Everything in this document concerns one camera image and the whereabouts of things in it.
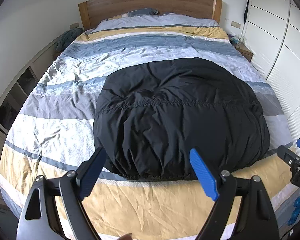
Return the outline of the blue gloved right hand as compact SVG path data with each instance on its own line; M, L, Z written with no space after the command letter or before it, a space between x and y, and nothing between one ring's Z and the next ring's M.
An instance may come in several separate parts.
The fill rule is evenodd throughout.
M294 202L294 210L292 212L292 215L287 223L288 226L291 226L294 224L300 214L300 196L298 196Z

